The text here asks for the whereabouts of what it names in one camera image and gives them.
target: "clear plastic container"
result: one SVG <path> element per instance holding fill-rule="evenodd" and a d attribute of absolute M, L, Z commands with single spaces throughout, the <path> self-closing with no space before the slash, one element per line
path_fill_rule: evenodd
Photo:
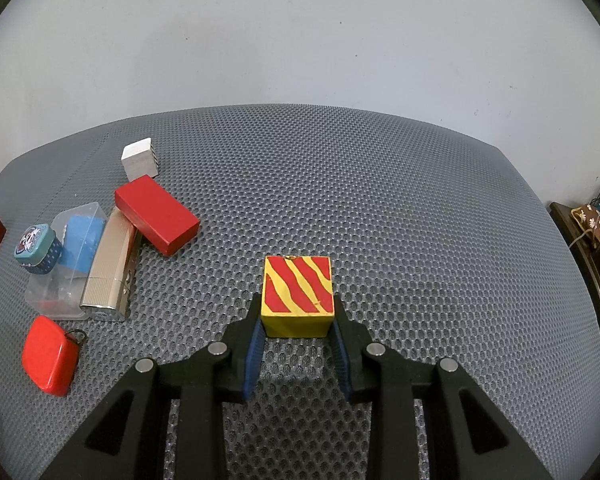
<path fill-rule="evenodd" d="M 107 216 L 97 202 L 62 211 L 51 228 L 62 254 L 48 274 L 32 274 L 24 300 L 51 319 L 87 319 L 80 300 Z"/>

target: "textured gray fabric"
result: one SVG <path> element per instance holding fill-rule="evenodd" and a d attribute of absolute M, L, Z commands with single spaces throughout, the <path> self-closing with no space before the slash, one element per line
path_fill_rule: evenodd
<path fill-rule="evenodd" d="M 144 244 L 127 322 L 62 323 L 90 340 L 69 394 L 47 396 L 20 366 L 35 313 L 12 247 L 64 209 L 95 200 L 109 212 L 123 146 L 149 136 L 156 180 L 202 227 L 170 258 Z M 271 253 L 329 255 L 350 316 L 406 357 L 455 356 L 555 478 L 579 478 L 600 449 L 600 334 L 584 282 L 522 177 L 478 140 L 315 106 L 131 118 L 12 162 L 0 218 L 0 461 L 14 480 L 40 475 L 136 359 L 185 358 L 242 317 Z M 267 340 L 254 399 L 224 412 L 232 479 L 364 477 L 369 408 L 345 403 L 321 340 Z M 166 478 L 172 468 L 173 436 Z"/>

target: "white wooden block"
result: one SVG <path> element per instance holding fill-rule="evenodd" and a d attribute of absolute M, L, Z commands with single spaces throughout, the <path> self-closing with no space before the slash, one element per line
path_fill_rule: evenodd
<path fill-rule="evenodd" d="M 129 182 L 144 174 L 152 178 L 158 175 L 158 160 L 151 145 L 151 137 L 126 145 L 122 150 L 121 160 Z"/>

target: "red plastic case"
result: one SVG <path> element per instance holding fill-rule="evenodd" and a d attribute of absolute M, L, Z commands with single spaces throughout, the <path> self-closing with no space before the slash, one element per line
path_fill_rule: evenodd
<path fill-rule="evenodd" d="M 46 394 L 65 396 L 74 376 L 80 347 L 48 317 L 38 316 L 22 349 L 22 367 Z"/>
<path fill-rule="evenodd" d="M 198 232 L 200 220 L 148 175 L 117 188 L 114 198 L 118 209 L 165 256 Z"/>

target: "red stripe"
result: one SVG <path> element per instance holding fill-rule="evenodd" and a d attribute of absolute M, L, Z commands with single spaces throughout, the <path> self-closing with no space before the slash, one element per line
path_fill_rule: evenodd
<path fill-rule="evenodd" d="M 312 256 L 311 261 L 320 269 L 322 275 L 331 281 L 331 271 L 329 269 L 329 259 L 326 256 Z"/>
<path fill-rule="evenodd" d="M 333 297 L 329 294 L 329 291 L 324 288 L 324 285 L 320 281 L 320 276 L 315 272 L 314 268 L 309 266 L 309 264 L 304 261 L 302 258 L 296 258 L 291 262 L 292 265 L 295 265 L 300 273 L 307 280 L 311 288 L 314 290 L 316 298 L 320 301 L 322 308 L 327 312 L 333 312 Z"/>
<path fill-rule="evenodd" d="M 308 314 L 319 312 L 314 303 L 300 287 L 298 280 L 296 280 L 296 275 L 289 269 L 285 259 L 282 256 L 268 256 L 267 259 L 273 270 L 277 272 L 278 276 L 280 276 L 286 283 L 286 286 L 288 286 L 289 294 L 291 295 L 291 299 L 294 300 L 294 303 Z"/>
<path fill-rule="evenodd" d="M 265 297 L 265 305 L 269 307 L 269 310 L 272 312 L 291 312 L 285 305 L 285 303 L 280 299 L 276 287 L 273 285 L 270 276 L 266 276 L 266 281 L 264 285 L 264 297 Z"/>

